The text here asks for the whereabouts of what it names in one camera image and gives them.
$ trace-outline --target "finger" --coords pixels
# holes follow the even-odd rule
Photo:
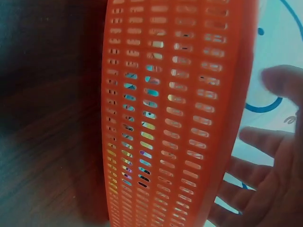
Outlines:
[[[243,212],[254,193],[253,190],[243,189],[223,181],[218,196],[237,211]]]
[[[287,97],[303,107],[303,69],[289,65],[276,66],[263,70],[262,80],[275,95]]]
[[[237,221],[239,218],[238,214],[232,213],[231,211],[221,207],[214,203],[208,215],[208,220],[217,227],[229,227]]]
[[[263,182],[270,173],[271,168],[270,166],[256,165],[236,157],[231,157],[226,172],[244,182],[249,187],[257,189],[259,184]]]
[[[295,170],[298,176],[303,179],[303,110],[297,114],[297,125],[294,140]]]
[[[275,157],[281,143],[292,136],[292,133],[285,131],[272,131],[252,127],[242,129],[239,135],[243,142],[259,149],[271,157]]]

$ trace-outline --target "plastic basket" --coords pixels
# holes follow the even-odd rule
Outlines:
[[[113,227],[200,227],[237,136],[258,1],[110,0],[102,142]]]

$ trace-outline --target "blue circle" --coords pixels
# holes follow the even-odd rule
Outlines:
[[[261,28],[261,27],[259,27],[259,28],[258,28],[258,34],[259,34],[259,35],[264,35],[264,33],[265,33],[265,32],[264,32],[264,29]]]
[[[264,106],[264,107],[256,107],[256,106],[252,106],[252,105],[249,105],[248,103],[246,103],[245,108],[254,113],[263,114],[263,113],[267,113],[267,112],[270,112],[270,111],[276,109],[278,106],[280,106],[280,104],[282,103],[282,100],[283,100],[283,98],[278,97],[275,102],[273,102],[272,104],[270,104],[268,106]]]

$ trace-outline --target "blue line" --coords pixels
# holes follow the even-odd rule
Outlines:
[[[282,100],[283,100],[283,98],[278,97],[274,103],[272,103],[268,106],[264,106],[264,107],[256,107],[256,106],[252,106],[252,105],[249,105],[248,103],[246,103],[245,108],[254,113],[263,114],[263,113],[267,113],[267,112],[270,112],[270,111],[276,109],[278,106],[280,106],[280,104],[282,103]]]
[[[303,24],[301,23],[298,15],[295,13],[294,9],[288,4],[286,0],[280,0],[280,1],[285,5],[285,7],[288,9],[288,11],[290,12],[290,14],[293,16],[294,20],[298,24],[303,41]]]
[[[246,186],[246,184],[243,183],[243,182],[242,182],[242,187],[243,187],[244,189],[248,189],[248,187]]]
[[[288,2],[286,0],[280,0],[280,1],[287,8],[289,13],[293,16],[294,20],[296,21],[297,25],[299,26],[301,38],[303,41],[303,24],[300,21],[298,15],[296,14],[294,9],[288,4]],[[255,112],[255,113],[267,113],[267,112],[270,112],[270,111],[276,109],[282,103],[282,100],[283,100],[282,98],[278,97],[277,100],[273,104],[265,106],[265,107],[255,107],[255,106],[252,106],[252,105],[249,105],[248,103],[246,103],[245,108],[247,110]]]

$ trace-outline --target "wooden furniture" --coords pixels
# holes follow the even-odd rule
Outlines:
[[[0,5],[0,226],[105,226],[106,0]]]

